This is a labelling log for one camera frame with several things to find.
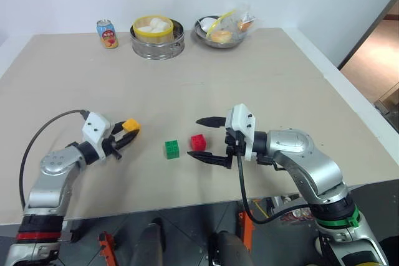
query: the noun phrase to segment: lego brick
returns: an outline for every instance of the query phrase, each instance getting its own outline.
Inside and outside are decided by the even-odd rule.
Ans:
[[[191,137],[191,148],[193,151],[205,151],[206,140],[202,134]]]
[[[179,144],[177,140],[165,142],[166,157],[168,159],[179,158]]]
[[[129,118],[125,123],[122,124],[122,127],[125,131],[131,132],[134,130],[139,130],[140,124],[133,118]]]

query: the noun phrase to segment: stainless steel bowl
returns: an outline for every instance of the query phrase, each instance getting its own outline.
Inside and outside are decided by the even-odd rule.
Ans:
[[[244,36],[242,36],[240,39],[235,40],[234,42],[229,42],[229,43],[217,43],[217,42],[213,42],[212,40],[208,40],[206,37],[206,32],[202,30],[201,28],[201,24],[200,22],[202,21],[202,19],[204,18],[213,18],[213,19],[217,19],[219,18],[219,16],[205,16],[202,17],[200,19],[198,19],[195,24],[194,24],[194,31],[196,33],[196,36],[198,37],[198,39],[205,43],[208,46],[211,46],[213,48],[220,48],[220,49],[226,49],[226,48],[233,48],[236,47],[237,45],[239,45],[243,40],[244,40]]]
[[[138,40],[133,31],[133,27],[130,28],[130,40],[132,42],[132,48],[139,56],[145,59],[171,59],[183,51],[185,48],[185,32],[183,26],[175,21],[173,22],[173,35],[175,39],[171,42],[152,44],[144,43]]]

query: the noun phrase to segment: red toy block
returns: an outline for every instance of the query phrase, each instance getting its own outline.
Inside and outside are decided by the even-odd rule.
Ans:
[[[206,141],[202,134],[191,137],[191,147],[193,151],[205,151]]]

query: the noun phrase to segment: cable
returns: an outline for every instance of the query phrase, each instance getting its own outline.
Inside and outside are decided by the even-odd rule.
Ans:
[[[262,214],[264,215],[264,217],[269,218],[269,216],[268,216],[267,213],[262,209],[262,207],[261,207],[256,201],[253,201],[253,202],[254,202],[255,206],[259,209],[259,211],[262,212]]]
[[[241,187],[241,195],[243,197],[243,204],[244,204],[244,209],[250,220],[255,222],[256,224],[267,224],[268,222],[273,221],[274,219],[277,219],[280,216],[283,216],[285,213],[291,212],[292,210],[300,209],[300,208],[307,208],[310,207],[309,204],[303,204],[303,205],[297,205],[293,206],[284,210],[281,210],[272,216],[270,216],[267,219],[264,219],[263,221],[257,220],[251,213],[251,210],[249,209],[248,205],[248,200],[247,200],[247,195],[245,192],[245,184],[244,184],[244,172],[243,172],[243,162],[241,161],[241,154],[237,153],[237,162],[238,162],[238,174],[239,174],[239,185]]]
[[[24,156],[22,157],[21,167],[20,167],[20,169],[19,169],[19,197],[21,198],[21,206],[22,206],[22,209],[25,209],[25,204],[26,204],[26,203],[25,203],[25,196],[24,196],[24,170],[25,170],[25,162],[26,162],[27,155],[29,154],[29,151],[30,151],[31,148],[32,148],[33,143],[35,142],[35,140],[37,139],[37,137],[39,137],[39,135],[43,132],[43,130],[46,129],[47,126],[49,126],[53,121],[56,121],[56,120],[58,120],[59,118],[62,118],[63,116],[66,116],[66,115],[70,115],[70,114],[72,114],[72,113],[80,113],[80,114],[83,116],[83,118],[86,120],[86,119],[87,119],[87,116],[89,115],[90,112],[87,111],[87,110],[84,110],[84,109],[80,109],[80,110],[69,110],[68,112],[61,113],[61,114],[59,114],[59,115],[53,117],[53,118],[52,118],[51,120],[49,120],[46,124],[44,124],[44,125],[42,126],[42,128],[40,128],[40,129],[36,132],[36,134],[32,137],[31,141],[29,142],[29,144],[28,144],[28,146],[27,146],[27,148],[26,148],[26,150],[25,150]]]

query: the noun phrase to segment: beige tabletop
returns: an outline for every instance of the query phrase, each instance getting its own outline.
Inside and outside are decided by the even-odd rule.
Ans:
[[[76,108],[114,121],[134,118],[142,130],[123,158],[89,166],[74,185],[68,218],[241,197],[237,167],[203,164],[186,154],[190,136],[203,133],[208,151],[225,153],[224,129],[195,121],[225,116],[245,103],[259,131],[298,128],[341,167],[348,185],[399,178],[399,166],[358,115],[281,29],[261,29],[239,47],[217,50],[186,35],[186,48],[166,61],[135,54],[128,33],[106,50],[96,34],[34,36],[0,79],[0,224],[21,219],[18,173],[36,130],[58,113]],[[83,119],[67,116],[35,143],[26,164],[25,189],[50,150],[81,141]],[[180,158],[165,158],[164,142],[178,140]],[[247,194],[296,192],[286,172],[245,162]]]

